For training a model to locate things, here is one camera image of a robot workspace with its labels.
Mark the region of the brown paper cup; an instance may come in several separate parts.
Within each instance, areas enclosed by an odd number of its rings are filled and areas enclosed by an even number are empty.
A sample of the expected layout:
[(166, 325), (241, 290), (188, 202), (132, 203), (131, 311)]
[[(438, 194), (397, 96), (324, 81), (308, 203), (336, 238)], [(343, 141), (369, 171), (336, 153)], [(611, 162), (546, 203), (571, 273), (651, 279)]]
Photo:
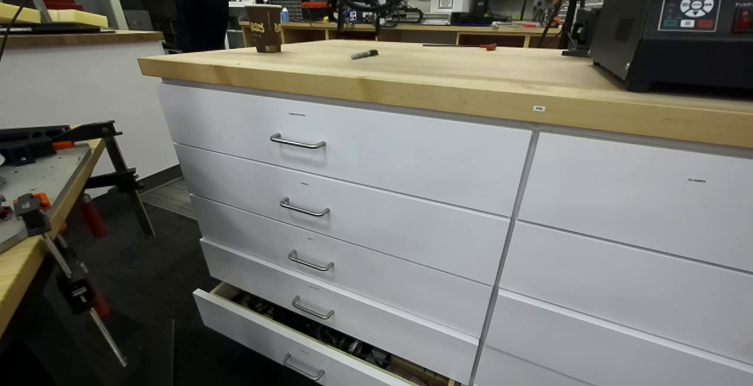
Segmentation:
[(252, 4), (245, 7), (256, 51), (279, 53), (282, 48), (282, 6)]

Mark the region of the wooden workbench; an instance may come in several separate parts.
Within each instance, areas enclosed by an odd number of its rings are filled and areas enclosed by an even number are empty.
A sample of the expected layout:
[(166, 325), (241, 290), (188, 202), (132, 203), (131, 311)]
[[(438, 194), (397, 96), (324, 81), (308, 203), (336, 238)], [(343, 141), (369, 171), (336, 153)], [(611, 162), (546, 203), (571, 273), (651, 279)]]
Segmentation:
[(514, 48), (553, 48), (561, 39), (559, 29), (544, 30), (530, 26), (439, 26), (430, 24), (397, 24), (375, 29), (371, 24), (336, 22), (283, 22), (279, 28), (282, 44), (320, 42), (336, 39), (374, 42), (408, 42), (440, 45), (497, 44)]

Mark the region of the black office chair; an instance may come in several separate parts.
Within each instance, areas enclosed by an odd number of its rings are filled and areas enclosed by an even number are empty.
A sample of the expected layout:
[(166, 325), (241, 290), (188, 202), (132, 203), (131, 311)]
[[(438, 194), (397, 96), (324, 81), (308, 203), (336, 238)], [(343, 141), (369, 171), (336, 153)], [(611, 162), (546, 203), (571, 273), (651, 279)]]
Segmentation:
[(175, 0), (178, 50), (183, 53), (224, 50), (228, 0)]

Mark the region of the yellow foam pads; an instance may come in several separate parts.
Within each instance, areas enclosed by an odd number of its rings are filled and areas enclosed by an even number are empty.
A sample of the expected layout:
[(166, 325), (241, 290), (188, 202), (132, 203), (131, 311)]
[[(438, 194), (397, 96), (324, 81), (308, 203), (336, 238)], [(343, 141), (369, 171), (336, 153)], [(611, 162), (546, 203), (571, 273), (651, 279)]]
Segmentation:
[[(17, 6), (0, 2), (0, 24), (10, 22), (17, 12)], [(32, 8), (22, 9), (19, 17), (16, 19), (17, 24), (43, 24), (43, 22), (76, 22), (84, 26), (96, 26), (100, 28), (109, 28), (107, 16), (100, 14), (79, 11), (75, 9), (48, 9), (49, 21), (43, 21), (39, 10)]]

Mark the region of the white counter with wooden top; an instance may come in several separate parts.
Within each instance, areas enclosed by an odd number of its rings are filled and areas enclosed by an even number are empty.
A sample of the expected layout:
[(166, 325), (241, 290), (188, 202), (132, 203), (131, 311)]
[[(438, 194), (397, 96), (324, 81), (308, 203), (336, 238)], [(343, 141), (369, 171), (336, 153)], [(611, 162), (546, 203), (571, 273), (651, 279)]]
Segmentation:
[(154, 31), (12, 35), (0, 57), (0, 128), (113, 120), (140, 177), (177, 166), (159, 81), (139, 67), (164, 54), (163, 40)]

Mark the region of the black orange bar clamp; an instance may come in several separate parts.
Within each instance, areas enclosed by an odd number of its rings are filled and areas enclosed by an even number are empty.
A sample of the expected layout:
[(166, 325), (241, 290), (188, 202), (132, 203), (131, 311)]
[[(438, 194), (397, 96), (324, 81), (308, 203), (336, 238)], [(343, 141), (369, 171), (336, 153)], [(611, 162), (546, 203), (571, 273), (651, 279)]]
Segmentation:
[(103, 140), (115, 171), (92, 177), (85, 183), (85, 188), (115, 187), (118, 192), (128, 195), (145, 236), (153, 238), (154, 229), (139, 196), (139, 190), (144, 186), (139, 182), (135, 168), (126, 166), (123, 153), (116, 141), (119, 135), (122, 133), (116, 130), (113, 120), (80, 124), (75, 127), (59, 124), (5, 128), (0, 129), (0, 155), (5, 157), (12, 167), (20, 167), (55, 155), (58, 150), (72, 147), (78, 142)]
[(79, 261), (62, 234), (53, 235), (51, 220), (46, 214), (51, 204), (46, 195), (27, 193), (15, 199), (13, 205), (14, 215), (24, 223), (27, 236), (40, 236), (60, 267), (62, 274), (57, 277), (56, 284), (72, 312), (89, 314), (120, 365), (127, 367), (124, 353), (101, 317), (99, 295), (87, 277), (86, 266)]

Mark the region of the black control unit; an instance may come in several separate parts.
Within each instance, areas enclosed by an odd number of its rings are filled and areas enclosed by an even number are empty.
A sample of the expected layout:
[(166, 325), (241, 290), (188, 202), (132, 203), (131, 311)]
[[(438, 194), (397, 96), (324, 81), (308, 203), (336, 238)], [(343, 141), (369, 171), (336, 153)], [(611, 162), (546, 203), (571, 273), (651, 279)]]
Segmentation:
[(604, 0), (589, 54), (629, 91), (753, 92), (753, 0)]

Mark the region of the wide white drawer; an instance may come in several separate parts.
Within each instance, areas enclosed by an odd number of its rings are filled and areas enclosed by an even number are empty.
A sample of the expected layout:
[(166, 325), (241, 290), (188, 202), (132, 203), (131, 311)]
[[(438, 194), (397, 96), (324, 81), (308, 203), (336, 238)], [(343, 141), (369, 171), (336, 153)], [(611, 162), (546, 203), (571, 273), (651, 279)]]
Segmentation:
[(753, 364), (753, 274), (519, 223), (501, 287)]
[(519, 216), (753, 272), (753, 159), (541, 134)]
[(474, 386), (589, 386), (589, 384), (514, 355), (484, 347), (479, 357)]
[(487, 341), (594, 386), (753, 386), (753, 365), (503, 289)]

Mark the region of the heap of tools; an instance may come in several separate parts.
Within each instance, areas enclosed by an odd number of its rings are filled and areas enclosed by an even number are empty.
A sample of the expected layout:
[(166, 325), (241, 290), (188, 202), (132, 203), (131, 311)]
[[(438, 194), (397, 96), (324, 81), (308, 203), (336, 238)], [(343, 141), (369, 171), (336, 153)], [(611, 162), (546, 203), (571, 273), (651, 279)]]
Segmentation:
[(325, 345), (334, 347), (352, 357), (374, 365), (379, 369), (405, 378), (409, 382), (414, 382), (420, 386), (447, 386), (449, 383), (448, 378), (425, 369), (421, 365), (414, 364), (366, 341), (358, 340), (353, 336), (327, 327), (321, 322), (312, 321), (250, 293), (237, 292), (233, 295), (231, 301), (269, 317), (280, 324), (284, 324), (301, 334), (314, 338)]

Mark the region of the red handled screwdriver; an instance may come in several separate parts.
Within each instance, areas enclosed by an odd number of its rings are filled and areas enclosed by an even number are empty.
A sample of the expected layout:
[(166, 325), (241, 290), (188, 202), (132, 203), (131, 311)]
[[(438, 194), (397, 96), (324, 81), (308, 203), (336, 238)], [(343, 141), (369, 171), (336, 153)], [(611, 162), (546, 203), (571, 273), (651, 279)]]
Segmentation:
[(434, 48), (479, 48), (486, 51), (497, 50), (497, 44), (480, 44), (480, 45), (462, 45), (462, 44), (423, 44), (422, 46), (433, 46)]

